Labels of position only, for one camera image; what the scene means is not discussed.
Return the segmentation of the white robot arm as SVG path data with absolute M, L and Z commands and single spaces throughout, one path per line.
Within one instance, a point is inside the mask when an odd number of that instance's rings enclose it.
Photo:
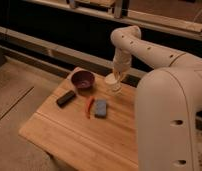
M 202 58 L 141 39 L 137 26 L 111 33 L 113 72 L 129 70 L 133 57 L 152 68 L 136 88 L 139 171 L 200 171 L 196 114 L 202 111 Z

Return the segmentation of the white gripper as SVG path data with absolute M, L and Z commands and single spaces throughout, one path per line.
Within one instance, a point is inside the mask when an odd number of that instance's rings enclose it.
M 115 54 L 113 58 L 113 75 L 116 81 L 122 82 L 126 76 L 128 71 L 131 67 L 132 63 L 132 55 L 128 52 L 122 51 L 119 48 L 115 49 Z

